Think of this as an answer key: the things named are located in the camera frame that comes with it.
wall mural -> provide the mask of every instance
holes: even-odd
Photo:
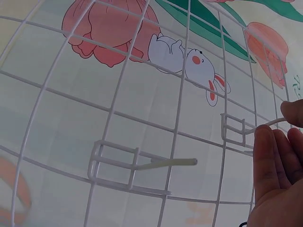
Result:
[[[231,0],[209,0],[208,2],[217,2],[241,25],[247,27],[248,31],[245,31],[245,38],[250,51],[253,53],[256,61],[260,64],[266,75],[269,78],[272,78],[273,82],[279,88],[283,89],[283,87],[285,87],[283,71],[284,73],[287,73],[286,56],[288,54],[288,46],[283,37],[274,29],[262,23],[251,22],[246,25],[240,15],[225,3],[226,1]],[[281,16],[292,20],[303,21],[303,16],[290,4],[293,0],[252,1],[264,4]],[[78,16],[86,8],[88,2],[88,0],[76,0],[70,6],[62,22],[62,29],[64,31],[71,31]],[[170,5],[162,0],[156,0],[156,2],[179,23],[186,26],[187,0],[169,0],[169,2],[176,6]],[[145,5],[145,0],[110,1],[110,4],[140,15]],[[196,17],[191,16],[190,30],[222,48],[220,32],[198,18],[203,19],[220,29],[219,20],[199,0],[191,1],[191,12],[195,14]],[[145,18],[151,22],[159,23],[156,13],[151,6],[148,6]],[[128,14],[127,12],[121,12],[115,8],[94,3],[80,22],[75,33],[126,53],[131,44],[138,20],[138,17]],[[262,42],[252,34],[257,35],[264,40],[270,48],[264,48]],[[228,36],[224,36],[224,40],[227,52],[245,61],[249,60],[245,49]],[[71,38],[69,43],[71,44],[73,51],[79,54],[80,57],[87,59],[94,55],[99,62],[106,64],[108,67],[114,67],[125,59],[125,55],[123,54],[113,52],[76,37]],[[175,73],[182,71],[182,62],[185,57],[184,46],[182,46],[181,40],[174,40],[171,37],[165,36],[165,34],[161,33],[159,26],[149,23],[146,20],[143,21],[139,30],[132,50],[132,55],[141,58],[144,61],[155,63]],[[141,62],[132,57],[130,60]],[[251,57],[252,63],[256,63],[256,61]],[[224,91],[225,81],[223,77],[215,73],[212,63],[203,55],[201,50],[191,48],[187,50],[185,74],[190,80],[202,85],[202,87],[209,88],[211,91],[217,92],[217,87]],[[230,93],[231,89],[229,84],[226,86],[228,89],[227,92]],[[217,103],[216,93],[206,91],[206,99],[210,106],[215,106]]]
[[[12,190],[14,188],[16,176],[16,166],[5,157],[0,157],[0,179],[2,179]],[[17,187],[17,197],[21,201],[24,212],[15,212],[15,224],[22,225],[27,218],[28,212],[32,206],[30,190],[26,179],[20,173]],[[0,224],[10,224],[11,212],[9,209],[0,205]]]

cage wire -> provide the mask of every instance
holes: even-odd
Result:
[[[74,26],[73,26],[73,28],[72,28],[72,30],[71,30],[70,33],[67,32],[67,31],[63,31],[63,30],[54,28],[54,27],[50,27],[50,26],[46,26],[46,25],[43,25],[43,24],[39,24],[39,23],[35,23],[35,22],[30,21],[30,19],[33,16],[33,14],[35,13],[35,11],[41,6],[43,0],[40,0],[35,5],[35,7],[25,17],[25,19],[18,19],[18,18],[13,18],[13,17],[0,16],[0,18],[2,18],[2,19],[16,21],[16,22],[20,23],[20,25],[16,29],[14,35],[11,37],[10,41],[8,42],[6,48],[2,52],[2,54],[0,56],[0,62],[3,62],[5,60],[8,52],[10,51],[9,47],[13,45],[14,41],[18,38],[18,35],[21,33],[21,31],[22,31],[22,29],[23,29],[23,27],[25,25],[32,25],[32,26],[44,28],[44,29],[51,30],[51,31],[54,31],[54,32],[57,32],[57,33],[61,33],[61,34],[63,34],[63,35],[66,36],[65,41],[62,44],[59,52],[57,53],[57,55],[56,55],[56,57],[55,57],[52,65],[51,65],[51,68],[49,69],[49,71],[47,73],[47,76],[46,76],[43,84],[39,84],[39,83],[30,81],[28,79],[19,77],[17,75],[12,74],[12,73],[6,72],[3,69],[0,69],[0,73],[2,75],[5,75],[5,76],[10,77],[12,79],[18,80],[18,81],[20,81],[22,83],[25,83],[25,84],[28,84],[28,85],[31,85],[31,86],[34,86],[34,87],[40,89],[38,97],[37,97],[36,102],[35,102],[35,105],[34,105],[34,107],[32,109],[32,112],[31,112],[31,115],[30,115],[27,127],[26,127],[26,131],[25,131],[25,135],[23,137],[23,141],[22,141],[20,152],[17,153],[17,152],[15,152],[15,151],[13,151],[13,150],[5,147],[5,146],[0,145],[0,149],[2,149],[3,151],[11,154],[12,156],[15,156],[15,157],[18,158],[18,162],[17,162],[17,166],[16,166],[16,172],[15,172],[15,180],[14,180],[14,183],[13,183],[12,201],[11,201],[11,211],[10,211],[11,212],[10,213],[10,226],[11,227],[17,226],[17,224],[15,224],[15,218],[16,218],[15,204],[16,204],[16,199],[17,199],[17,195],[18,195],[18,193],[17,193],[17,186],[20,184],[20,181],[18,181],[18,180],[20,179],[20,165],[21,165],[22,161],[29,162],[29,163],[31,163],[31,164],[33,164],[35,166],[47,169],[47,170],[52,171],[52,172],[54,172],[56,174],[63,175],[63,176],[66,176],[66,177],[69,177],[69,178],[73,178],[75,180],[82,181],[82,182],[90,184],[90,191],[89,191],[88,201],[87,201],[87,205],[86,205],[86,213],[85,213],[85,219],[84,219],[84,224],[83,224],[84,227],[88,226],[89,214],[90,214],[90,211],[91,211],[91,203],[92,203],[93,194],[95,193],[95,188],[96,187],[100,187],[100,186],[106,187],[106,188],[110,188],[110,189],[113,189],[113,190],[119,190],[119,191],[124,191],[124,192],[129,192],[129,193],[134,193],[134,194],[139,194],[139,195],[144,195],[144,196],[148,196],[148,197],[155,197],[155,198],[162,199],[162,203],[161,203],[161,207],[160,207],[160,214],[159,214],[158,224],[157,224],[158,227],[161,227],[164,209],[165,209],[165,206],[166,206],[166,203],[167,203],[168,200],[177,200],[177,201],[188,201],[188,202],[215,204],[214,218],[213,218],[213,222],[212,222],[212,227],[215,227],[215,224],[216,224],[216,218],[217,218],[217,215],[218,215],[219,204],[247,204],[247,205],[250,206],[249,212],[251,212],[252,206],[253,206],[253,197],[254,197],[254,190],[253,190],[253,188],[251,189],[251,199],[250,199],[250,202],[226,202],[226,201],[221,201],[220,200],[221,190],[222,190],[222,181],[223,181],[223,172],[224,172],[224,162],[225,162],[226,150],[230,150],[232,152],[237,152],[237,153],[240,153],[241,155],[252,156],[252,148],[253,147],[251,145],[248,145],[246,143],[246,136],[249,133],[253,133],[254,132],[255,127],[257,127],[257,125],[258,125],[258,120],[257,120],[258,118],[261,118],[261,119],[263,119],[266,122],[270,122],[271,120],[274,120],[273,122],[270,122],[270,124],[274,124],[277,128],[280,128],[279,125],[278,125],[278,123],[280,121],[283,121],[283,119],[279,119],[278,118],[278,114],[277,114],[277,108],[278,108],[278,106],[277,106],[277,99],[280,99],[281,101],[283,101],[284,99],[281,98],[279,95],[277,95],[275,93],[275,89],[274,89],[274,85],[273,85],[272,79],[271,79],[271,86],[272,86],[271,88],[272,89],[268,89],[266,86],[264,86],[261,82],[259,82],[254,77],[253,70],[252,70],[252,62],[251,62],[251,58],[250,58],[250,50],[248,48],[247,40],[245,39],[245,46],[243,46],[242,44],[240,44],[236,40],[234,40],[229,34],[225,33],[223,31],[223,26],[222,26],[222,16],[224,15],[225,17],[227,17],[228,19],[230,19],[232,22],[234,22],[237,26],[239,26],[242,29],[242,31],[243,31],[243,36],[245,36],[245,31],[247,30],[247,28],[244,27],[243,25],[241,25],[234,18],[232,18],[231,16],[229,16],[228,14],[226,14],[220,8],[216,7],[216,5],[211,4],[211,3],[207,2],[206,0],[202,0],[202,2],[206,6],[212,8],[213,10],[215,10],[217,12],[217,18],[218,18],[218,20],[220,22],[220,29],[218,29],[218,28],[214,27],[213,25],[209,24],[207,21],[204,21],[204,22],[207,23],[209,26],[211,26],[213,29],[216,29],[217,31],[220,32],[221,39],[222,39],[222,51],[223,51],[222,54],[223,54],[223,56],[221,57],[218,54],[212,52],[212,50],[210,50],[206,46],[201,46],[201,48],[204,49],[204,50],[207,50],[208,52],[210,52],[212,54],[214,54],[219,59],[222,59],[222,61],[223,61],[223,70],[224,70],[224,76],[223,76],[223,78],[224,78],[225,81],[228,80],[228,73],[227,73],[227,69],[226,69],[226,65],[227,64],[233,66],[234,68],[236,68],[237,70],[241,71],[243,74],[245,74],[246,76],[248,76],[248,77],[251,78],[252,92],[253,92],[253,101],[254,101],[254,108],[253,109],[249,109],[249,108],[243,106],[242,104],[238,103],[237,101],[234,101],[234,100],[230,99],[228,97],[228,93],[227,93],[227,83],[225,83],[224,94],[222,95],[222,94],[220,94],[220,93],[218,93],[216,91],[210,90],[210,88],[208,88],[208,87],[206,87],[206,86],[204,86],[202,84],[198,84],[197,82],[192,81],[191,79],[187,78],[185,76],[186,58],[183,59],[182,73],[178,74],[178,73],[172,72],[169,69],[166,69],[166,68],[164,68],[162,66],[154,64],[154,63],[152,63],[150,61],[145,61],[143,59],[140,59],[140,58],[132,55],[131,54],[132,53],[132,49],[134,47],[134,43],[135,43],[135,40],[137,38],[140,26],[141,26],[141,24],[142,24],[143,21],[148,21],[151,24],[156,24],[160,28],[165,29],[165,30],[167,30],[167,31],[169,31],[169,32],[171,32],[173,34],[178,35],[179,37],[184,38],[185,39],[184,56],[187,56],[187,54],[188,54],[187,53],[187,50],[188,50],[188,41],[189,41],[189,36],[190,36],[190,30],[189,30],[190,23],[191,23],[190,17],[191,16],[195,17],[195,15],[190,12],[191,2],[190,2],[190,0],[188,0],[188,9],[184,10],[183,8],[181,8],[181,7],[179,7],[179,6],[171,3],[170,1],[165,1],[165,0],[163,0],[163,1],[166,2],[167,4],[170,4],[170,5],[178,8],[179,10],[182,10],[182,11],[186,12],[186,15],[187,15],[186,36],[183,36],[182,34],[179,34],[178,31],[172,30],[172,29],[170,29],[170,28],[168,28],[166,26],[160,25],[160,24],[156,24],[155,22],[149,20],[148,18],[145,18],[144,15],[146,13],[147,7],[150,4],[150,0],[146,0],[145,1],[146,2],[145,3],[145,7],[142,10],[142,14],[141,15],[137,15],[137,14],[129,12],[129,11],[125,10],[125,9],[121,9],[121,8],[119,8],[117,6],[113,6],[113,5],[111,5],[109,3],[106,3],[104,1],[91,0],[90,3],[86,6],[86,8],[83,11],[83,13],[79,16],[78,21],[74,24]],[[131,41],[131,44],[130,44],[127,52],[123,52],[123,51],[118,50],[116,48],[113,48],[113,47],[111,47],[109,45],[96,42],[96,41],[94,41],[92,39],[88,39],[88,38],[82,37],[82,36],[77,35],[77,34],[74,33],[75,30],[76,30],[76,28],[77,28],[77,26],[79,25],[79,23],[81,22],[82,18],[84,17],[84,15],[88,12],[89,8],[94,3],[96,3],[96,2],[98,4],[106,5],[109,8],[113,7],[115,9],[117,9],[117,10],[120,10],[122,12],[126,12],[128,14],[131,14],[131,15],[139,18],[139,20],[138,20],[139,23],[137,24],[136,31],[134,33],[133,39]],[[254,35],[257,39],[259,39],[260,41],[262,41],[255,34],[252,34],[252,35]],[[60,60],[60,57],[61,57],[61,55],[63,53],[63,50],[67,46],[69,39],[72,38],[72,37],[76,37],[76,38],[81,39],[83,41],[86,41],[88,43],[96,44],[96,45],[99,45],[101,47],[107,48],[107,49],[109,49],[111,51],[114,51],[114,52],[126,55],[126,59],[123,62],[122,70],[121,70],[121,73],[119,75],[118,83],[117,83],[117,86],[116,86],[116,89],[115,89],[115,93],[114,93],[114,96],[113,96],[113,99],[112,99],[112,102],[111,102],[111,106],[109,108],[105,107],[105,106],[101,106],[101,105],[95,104],[95,103],[92,103],[92,102],[89,102],[89,101],[86,101],[84,99],[81,99],[81,98],[78,98],[78,97],[75,97],[75,96],[72,96],[72,95],[69,95],[69,94],[66,94],[64,92],[61,92],[61,91],[58,91],[58,90],[55,90],[53,88],[48,87],[50,78],[52,77],[53,71],[54,71],[54,69],[55,69],[58,61]],[[250,66],[250,73],[247,73],[246,71],[244,71],[243,69],[239,68],[238,66],[236,66],[232,62],[228,61],[228,59],[226,57],[224,37],[228,37],[228,38],[232,39],[233,41],[235,41],[238,45],[242,46],[247,51],[247,53],[248,53],[248,59],[249,59],[249,66]],[[267,45],[263,41],[262,41],[262,43],[263,43],[264,51],[265,51],[265,47],[267,47],[272,52],[275,52],[274,50],[272,50],[270,48],[269,45]],[[122,113],[122,112],[116,110],[116,98],[117,98],[117,94],[118,94],[119,89],[121,87],[121,83],[122,83],[123,78],[124,78],[125,69],[126,69],[128,63],[129,63],[130,58],[133,58],[133,59],[138,60],[138,61],[142,61],[144,64],[148,64],[148,65],[150,65],[152,67],[161,69],[162,71],[164,71],[164,72],[166,72],[168,74],[174,75],[174,76],[176,76],[176,77],[178,77],[178,78],[181,79],[180,87],[179,87],[179,92],[178,92],[178,108],[177,108],[177,115],[176,115],[176,120],[175,120],[175,126],[174,126],[174,128],[169,128],[167,126],[156,124],[156,123],[151,122],[151,121],[142,120],[142,119],[137,118],[135,116],[132,116],[132,115],[129,115],[129,114],[126,114],[126,113]],[[282,62],[281,62],[280,58],[279,58],[279,60],[280,60],[281,69],[282,69],[282,72],[283,72],[283,78],[285,80],[285,73],[284,73],[284,69],[282,67]],[[223,139],[223,143],[222,144],[219,144],[219,143],[216,143],[216,142],[213,142],[213,141],[210,141],[210,140],[206,140],[206,139],[203,139],[203,138],[199,138],[197,136],[190,135],[188,133],[181,132],[179,130],[180,109],[181,109],[181,102],[182,102],[182,93],[183,93],[184,81],[193,83],[194,85],[197,85],[197,86],[199,86],[200,88],[202,88],[202,89],[204,89],[206,91],[213,92],[216,95],[218,95],[219,97],[221,97],[221,98],[224,99],[224,112],[222,113],[222,119],[221,119],[222,120],[221,121],[221,129],[222,129],[221,136],[222,136],[222,139]],[[272,94],[272,97],[273,97],[272,100],[273,100],[273,102],[275,104],[275,116],[276,116],[276,119],[268,119],[268,118],[266,118],[266,117],[264,117],[264,116],[262,116],[262,115],[260,115],[258,113],[258,110],[257,110],[257,107],[256,107],[256,94],[255,94],[256,93],[256,91],[255,91],[255,84],[256,83],[258,85],[262,86],[264,89],[268,90]],[[45,91],[53,93],[53,94],[56,94],[56,95],[58,95],[60,97],[65,97],[67,99],[73,100],[75,102],[78,102],[78,103],[81,103],[81,104],[84,104],[84,105],[87,105],[87,106],[91,106],[93,108],[96,108],[96,109],[108,112],[108,116],[107,116],[107,120],[106,120],[106,125],[105,125],[105,128],[104,128],[102,137],[100,138],[99,141],[96,141],[95,146],[94,146],[94,148],[92,150],[92,153],[91,153],[90,162],[89,162],[89,165],[88,165],[88,178],[84,178],[84,177],[81,177],[81,176],[78,176],[78,175],[70,174],[68,172],[65,172],[65,171],[62,171],[60,169],[57,169],[57,168],[45,165],[43,163],[40,163],[38,161],[35,161],[35,160],[27,157],[25,147],[27,145],[27,140],[28,140],[28,137],[30,135],[31,128],[33,126],[33,121],[35,119],[35,115],[36,115],[38,106],[41,103],[41,100],[42,100],[43,95],[45,94]],[[289,101],[289,94],[288,94],[287,83],[285,84],[285,92],[286,92],[287,101]],[[248,122],[246,122],[245,121],[245,117],[246,116],[243,116],[242,119],[239,119],[237,117],[234,117],[234,116],[230,115],[228,113],[228,108],[227,108],[228,103],[233,103],[233,104],[237,105],[238,107],[243,108],[246,111],[254,114],[255,123],[254,124],[249,124]],[[138,144],[137,148],[130,148],[130,147],[122,146],[121,144],[116,144],[116,143],[112,143],[110,141],[107,141],[108,128],[109,128],[110,123],[113,120],[112,118],[113,118],[114,115],[120,116],[120,117],[123,117],[123,118],[126,118],[126,119],[129,119],[130,121],[139,122],[139,123],[145,124],[147,126],[151,126],[151,127],[157,128],[157,129],[162,130],[162,131],[167,131],[169,133],[172,133],[173,134],[173,139],[172,139],[171,151],[170,151],[170,157],[169,157],[169,159],[167,159],[166,157],[161,157],[161,156],[157,156],[157,155],[154,155],[154,154],[151,154],[151,153],[148,153],[148,152],[144,152],[143,150],[141,150],[140,144]],[[234,126],[229,125],[227,123],[227,119],[239,122],[241,124],[241,128],[237,129]],[[242,137],[242,141],[235,141],[233,139],[228,138],[228,135],[227,135],[227,131],[228,130],[231,130],[231,131],[239,134]],[[197,140],[197,141],[200,141],[200,142],[203,142],[203,143],[207,143],[207,144],[210,144],[212,146],[216,146],[216,147],[219,147],[220,149],[222,149],[222,164],[221,164],[221,171],[220,171],[220,181],[219,181],[219,187],[218,187],[218,191],[217,191],[217,198],[216,198],[215,201],[211,201],[211,200],[208,201],[208,200],[200,200],[200,199],[178,197],[178,196],[174,196],[174,191],[170,191],[169,190],[169,183],[170,183],[170,177],[171,177],[171,171],[172,171],[172,165],[173,164],[172,163],[167,163],[166,161],[174,159],[175,148],[176,148],[176,141],[177,141],[177,136],[178,135],[182,135],[183,137],[187,137],[187,138],[190,138],[190,139],[193,139],[193,140]],[[247,151],[239,150],[239,149],[234,148],[233,146],[231,146],[231,144],[242,146],[244,148],[247,148],[248,150]],[[133,158],[133,163],[132,164],[126,164],[126,163],[117,162],[117,161],[114,161],[114,160],[102,157],[103,148],[105,146],[116,148],[116,149],[119,149],[119,150],[121,150],[123,152],[127,152],[127,153],[130,153],[130,154],[133,154],[133,157],[134,157]],[[158,190],[158,189],[153,189],[153,188],[149,188],[149,187],[140,187],[140,186],[134,185],[134,176],[135,176],[136,172],[140,170],[140,166],[138,167],[138,165],[137,165],[137,161],[138,161],[138,157],[139,156],[151,159],[151,166],[150,166],[150,168],[159,167],[159,166],[155,166],[154,165],[154,164],[157,164],[159,162],[166,162],[164,165],[169,166],[168,167],[168,171],[167,171],[166,183],[165,183],[164,190]],[[102,165],[102,163],[107,163],[109,165],[119,166],[119,167],[123,167],[123,168],[126,168],[126,169],[130,169],[131,173],[129,175],[128,183],[123,184],[123,183],[119,183],[119,182],[115,182],[115,181],[110,181],[110,180],[99,178],[98,177],[98,171],[99,171],[99,167],[100,167],[100,165]]]

cartoon illustration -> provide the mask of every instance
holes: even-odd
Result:
[[[285,40],[274,29],[262,23],[251,22],[247,26],[247,29],[248,31],[245,31],[245,37],[248,47],[251,52],[257,56],[257,61],[260,66],[266,75],[271,78],[279,88],[285,87],[283,71],[284,73],[287,73],[286,56],[288,54],[288,46]],[[272,52],[266,46],[263,47],[263,43],[250,32],[253,32],[260,37],[277,54]]]
[[[182,71],[184,59],[184,47],[181,40],[174,40],[160,33],[158,36],[152,35],[148,50],[150,61],[172,72]],[[224,91],[224,78],[216,74],[212,63],[205,57],[202,51],[188,48],[185,65],[185,75],[188,79],[199,85],[208,87],[217,92],[217,86]],[[231,92],[231,88],[226,83],[227,93]],[[218,95],[206,91],[206,99],[211,106],[215,106],[218,101]]]
[[[14,188],[16,166],[5,157],[0,157],[0,179],[12,190]],[[17,197],[25,208],[25,212],[15,212],[15,224],[22,225],[27,218],[28,211],[32,206],[30,190],[24,176],[20,173],[17,186]],[[0,225],[9,224],[11,220],[10,210],[0,205]]]
[[[140,20],[140,17],[135,17],[127,13],[127,11],[141,15],[146,2],[145,0],[102,0],[102,2],[113,7],[100,2],[94,3],[79,23],[75,34],[127,52]],[[63,18],[63,31],[70,32],[72,30],[89,3],[90,0],[74,1]],[[150,6],[147,7],[145,18],[158,23],[157,17]],[[132,55],[148,60],[147,51],[151,37],[153,34],[159,33],[159,26],[144,20],[134,43]],[[99,62],[109,67],[123,62],[126,58],[125,55],[76,37],[70,38],[69,44],[82,58],[87,59],[94,55]]]
[[[168,0],[168,2],[183,9],[186,8],[186,4],[188,3],[187,0]],[[229,1],[209,0],[209,2],[220,4],[238,20],[239,23],[246,26],[241,17],[226,4],[226,2]],[[270,7],[272,10],[278,11],[278,13],[284,17],[290,18],[289,15],[284,15],[281,11],[281,6],[288,7],[289,9],[292,7],[289,0],[287,2],[279,1],[279,3],[276,1],[275,4],[277,7],[272,7],[271,4],[273,3],[269,3],[267,0],[258,0],[257,2]],[[76,23],[78,17],[83,13],[88,3],[89,0],[74,1],[64,16],[62,30],[67,32],[72,30],[74,23]],[[186,26],[186,20],[184,20],[186,18],[184,17],[186,16],[186,12],[179,10],[162,0],[156,0],[156,3],[164,8],[179,23]],[[134,16],[134,14],[141,15],[145,4],[145,0],[102,0],[100,2],[95,2],[78,25],[75,34],[127,53],[140,19],[139,16]],[[195,14],[197,17],[191,18],[191,24],[194,26],[191,26],[190,30],[222,48],[218,18],[198,0],[192,0],[191,5],[191,13]],[[291,19],[299,21],[301,20],[301,17],[303,21],[303,16],[301,14],[298,15],[298,12],[296,11],[294,18]],[[203,20],[212,24],[218,30],[213,29]],[[189,48],[187,50],[187,56],[184,56],[185,51],[182,46],[182,41],[174,40],[173,38],[162,34],[158,24],[159,22],[155,12],[151,6],[148,6],[132,49],[132,55],[141,58],[142,61],[150,61],[165,69],[169,69],[172,72],[182,71],[183,59],[186,57],[185,74],[187,78],[193,81],[193,84],[197,87],[207,87],[213,91],[206,91],[206,99],[210,106],[215,106],[218,100],[216,94],[218,87],[220,88],[220,91],[224,91],[226,84],[227,93],[230,93],[231,89],[229,84],[224,81],[223,77],[215,73],[212,63],[200,50]],[[254,59],[250,57],[251,62],[259,62],[267,76],[272,78],[273,82],[279,88],[283,89],[285,86],[283,72],[287,73],[286,55],[288,53],[288,46],[286,42],[275,30],[264,24],[251,22],[246,27],[249,31],[246,31],[245,33],[248,47],[257,59],[257,61],[254,61]],[[225,27],[223,27],[223,31],[229,35]],[[271,49],[275,50],[278,54],[274,54],[268,48],[265,48],[265,53],[263,51],[263,43],[251,35],[250,32],[260,36],[266,41]],[[247,51],[234,40],[225,36],[224,41],[227,52],[242,60],[249,60]],[[69,43],[74,52],[79,54],[82,58],[87,59],[94,55],[99,62],[106,64],[108,67],[114,67],[123,62],[126,58],[125,54],[117,53],[104,46],[92,44],[77,37],[72,37],[69,40]],[[142,62],[132,57],[130,60]]]
[[[188,202],[187,207],[194,212],[194,214],[198,213],[199,216],[195,218],[187,218],[185,223],[188,225],[207,225],[212,224],[213,217],[210,217],[210,213],[215,207],[214,204],[209,204],[208,208],[199,207],[196,202]]]

white plastic clip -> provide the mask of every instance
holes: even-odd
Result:
[[[100,153],[102,154],[103,147],[112,147],[116,148],[128,153],[133,153],[134,154],[134,159],[133,163],[125,163],[117,160],[113,160],[110,158],[102,157],[102,155],[99,155]],[[148,157],[151,159],[151,163],[144,164],[144,165],[138,165],[138,156],[144,156]],[[108,165],[112,166],[117,166],[125,169],[130,169],[131,173],[129,176],[128,184],[124,183],[119,183],[119,182],[114,182],[102,178],[95,177],[93,175],[94,169],[98,166],[98,163],[106,163]],[[134,176],[135,172],[139,170],[148,170],[148,169],[155,169],[155,168],[160,168],[160,167],[166,167],[166,166],[194,166],[198,163],[198,160],[196,158],[182,158],[182,159],[167,159],[165,157],[153,155],[150,153],[146,153],[143,151],[140,151],[139,148],[132,149],[128,147],[121,146],[119,144],[115,144],[112,142],[108,142],[105,140],[98,140],[94,143],[94,147],[90,156],[89,160],[89,168],[88,168],[88,178],[92,180],[93,182],[104,186],[104,187],[109,187],[117,190],[122,190],[122,191],[137,191],[137,192],[150,192],[154,194],[161,194],[161,195],[171,195],[170,191],[166,190],[158,190],[158,189],[153,189],[153,188],[147,188],[147,187],[139,187],[139,186],[134,186]]]
[[[228,125],[227,119],[231,119],[231,120],[234,120],[235,122],[241,123],[242,124],[241,129],[237,129],[233,126]],[[270,125],[277,124],[279,122],[284,122],[284,121],[285,121],[285,118],[279,118],[279,119],[266,123],[266,125],[270,126]],[[227,129],[240,134],[242,136],[242,141],[236,141],[236,140],[231,140],[231,139],[227,138],[227,136],[226,136]],[[221,114],[221,137],[224,141],[226,141],[228,143],[232,143],[232,144],[239,145],[239,146],[242,146],[245,148],[253,149],[253,146],[246,144],[246,136],[254,133],[255,130],[256,130],[256,127],[252,124],[245,122],[245,119],[239,119],[239,118],[231,116],[229,114],[224,114],[224,113]]]

finger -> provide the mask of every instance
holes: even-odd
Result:
[[[281,104],[281,113],[290,124],[303,127],[303,99],[292,103],[283,102]]]
[[[278,151],[278,146],[276,143],[276,139],[275,139],[275,135],[274,135],[274,131],[272,133],[272,137],[273,137],[273,146],[274,146],[274,157],[275,157],[275,166],[276,166],[276,174],[278,176],[279,179],[279,184],[280,184],[280,188],[282,189],[288,189],[290,188],[291,183],[289,182],[285,170],[284,170],[284,166],[282,164],[281,161],[281,157],[279,155],[279,151]]]
[[[301,165],[303,165],[303,134],[298,129],[292,128],[288,131],[287,136]]]
[[[284,133],[281,130],[273,132],[286,176],[290,183],[294,184],[303,178],[302,165]]]
[[[255,132],[253,151],[255,200],[266,193],[279,189],[274,156],[273,132],[267,125],[259,126]]]

